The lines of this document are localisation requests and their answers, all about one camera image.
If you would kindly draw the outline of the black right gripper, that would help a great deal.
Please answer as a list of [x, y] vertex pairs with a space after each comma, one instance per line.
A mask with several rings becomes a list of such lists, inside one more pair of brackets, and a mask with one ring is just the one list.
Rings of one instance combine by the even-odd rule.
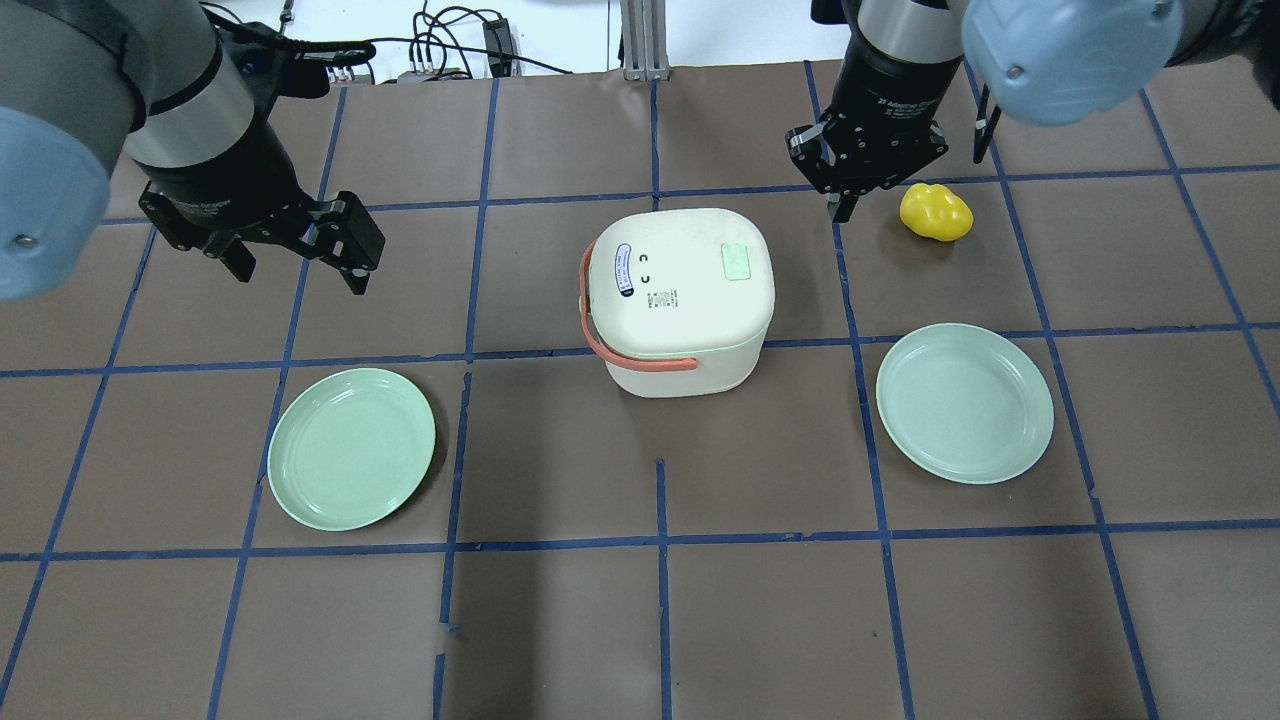
[[933, 120], [873, 126], [846, 115], [823, 115], [785, 135], [790, 161], [814, 191], [828, 195], [833, 224], [845, 224], [858, 196], [891, 190], [942, 158], [950, 145]]

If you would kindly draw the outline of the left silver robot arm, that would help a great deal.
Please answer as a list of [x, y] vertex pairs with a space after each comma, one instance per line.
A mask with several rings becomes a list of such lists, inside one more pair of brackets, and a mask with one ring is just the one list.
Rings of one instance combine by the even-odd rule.
[[326, 95], [326, 72], [372, 58], [371, 42], [288, 38], [197, 1], [5, 1], [1, 19], [5, 300], [70, 277], [122, 158], [173, 249], [247, 282], [250, 245], [275, 245], [366, 291], [384, 234], [355, 193], [302, 190], [269, 115], [279, 97]]

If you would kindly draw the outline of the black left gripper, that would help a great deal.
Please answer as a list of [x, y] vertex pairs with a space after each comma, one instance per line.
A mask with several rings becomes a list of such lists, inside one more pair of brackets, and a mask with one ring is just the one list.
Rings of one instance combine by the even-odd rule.
[[[329, 201], [296, 190], [276, 199], [182, 202], [148, 182], [138, 206], [175, 250], [207, 252], [223, 238], [276, 243], [335, 269], [357, 296], [367, 292], [387, 242], [369, 209], [349, 191]], [[230, 243], [221, 264], [238, 282], [250, 283], [257, 261], [243, 243]]]

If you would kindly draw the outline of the green plate near right arm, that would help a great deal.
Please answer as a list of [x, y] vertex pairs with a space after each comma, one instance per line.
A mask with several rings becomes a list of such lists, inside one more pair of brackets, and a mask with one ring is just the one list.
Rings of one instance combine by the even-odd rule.
[[876, 378], [881, 423], [897, 450], [934, 477], [992, 486], [1030, 470], [1053, 436], [1037, 364], [978, 325], [940, 323], [896, 341]]

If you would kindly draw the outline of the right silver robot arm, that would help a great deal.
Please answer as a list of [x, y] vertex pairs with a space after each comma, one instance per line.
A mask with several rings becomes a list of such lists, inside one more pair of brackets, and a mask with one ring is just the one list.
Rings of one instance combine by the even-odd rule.
[[1275, 1], [814, 1], [810, 17], [847, 46], [829, 105], [786, 147], [835, 223], [948, 151], [936, 113], [961, 64], [982, 82], [975, 161], [1002, 117], [1070, 126], [1166, 68], [1243, 56], [1277, 102]]

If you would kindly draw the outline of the green plate near left arm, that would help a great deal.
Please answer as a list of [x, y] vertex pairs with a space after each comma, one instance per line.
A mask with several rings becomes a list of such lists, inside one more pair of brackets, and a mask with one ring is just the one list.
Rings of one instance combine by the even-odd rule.
[[410, 379], [361, 366], [330, 374], [285, 409], [268, 446], [266, 477], [303, 527], [347, 532], [398, 510], [435, 454], [436, 419]]

